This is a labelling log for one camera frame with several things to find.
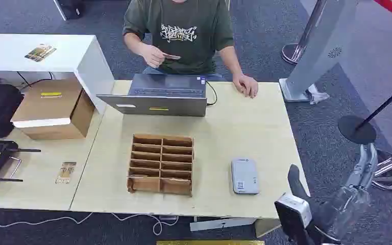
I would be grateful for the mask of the person's left hand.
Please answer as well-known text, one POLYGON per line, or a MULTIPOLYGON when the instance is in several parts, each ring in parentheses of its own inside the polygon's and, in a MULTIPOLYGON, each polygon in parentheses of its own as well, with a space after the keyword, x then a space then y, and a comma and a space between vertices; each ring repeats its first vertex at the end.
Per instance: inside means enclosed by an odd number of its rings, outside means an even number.
POLYGON ((258 94, 258 82, 247 75, 237 73, 232 75, 232 83, 235 88, 245 97, 255 98, 258 94))

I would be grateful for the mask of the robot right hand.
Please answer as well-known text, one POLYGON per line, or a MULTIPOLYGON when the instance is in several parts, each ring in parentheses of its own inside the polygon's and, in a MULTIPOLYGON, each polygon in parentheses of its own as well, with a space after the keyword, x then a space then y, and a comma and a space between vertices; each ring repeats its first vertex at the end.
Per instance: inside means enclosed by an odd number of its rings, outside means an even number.
POLYGON ((333 213, 329 213, 328 211, 328 202, 319 203, 307 194, 300 181, 300 170, 296 165, 292 164, 289 167, 287 179, 291 193, 294 196, 303 199, 309 205, 311 220, 309 222, 305 221, 305 228, 324 239, 336 240, 339 242, 340 239, 338 235, 330 234, 329 232, 329 229, 333 225, 332 221, 334 216, 333 213))

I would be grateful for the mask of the person's right hand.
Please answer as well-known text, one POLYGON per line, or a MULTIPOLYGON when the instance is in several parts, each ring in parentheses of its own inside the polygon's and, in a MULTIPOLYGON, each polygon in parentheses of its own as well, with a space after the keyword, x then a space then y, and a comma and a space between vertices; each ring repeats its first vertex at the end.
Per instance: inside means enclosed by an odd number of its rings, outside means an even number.
POLYGON ((165 61, 165 54, 153 45, 142 43, 140 48, 140 56, 142 56, 148 66, 159 68, 165 61))

